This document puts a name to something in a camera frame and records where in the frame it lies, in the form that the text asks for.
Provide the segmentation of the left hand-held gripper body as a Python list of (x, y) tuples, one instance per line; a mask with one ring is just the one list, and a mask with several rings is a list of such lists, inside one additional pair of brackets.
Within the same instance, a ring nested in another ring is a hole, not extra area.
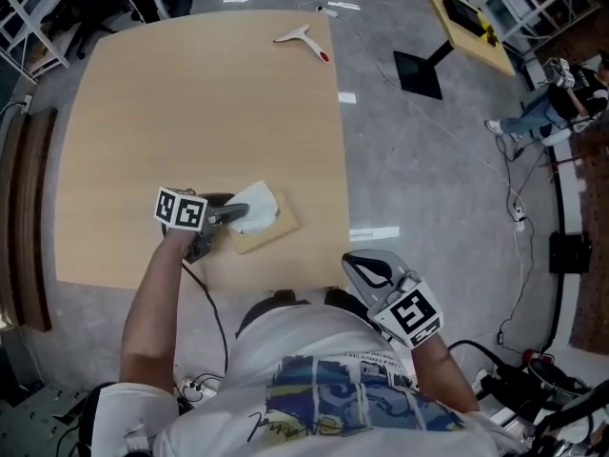
[(153, 217), (161, 224), (163, 237), (170, 229), (196, 233), (185, 257), (189, 264), (194, 264), (211, 250), (217, 227), (216, 208), (193, 189), (159, 188)]

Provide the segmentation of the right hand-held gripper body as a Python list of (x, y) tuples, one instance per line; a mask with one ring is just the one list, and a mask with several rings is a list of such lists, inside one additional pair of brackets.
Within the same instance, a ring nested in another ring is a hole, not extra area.
[(414, 349), (437, 334), (443, 313), (424, 280), (403, 276), (368, 310), (368, 317), (392, 339)]

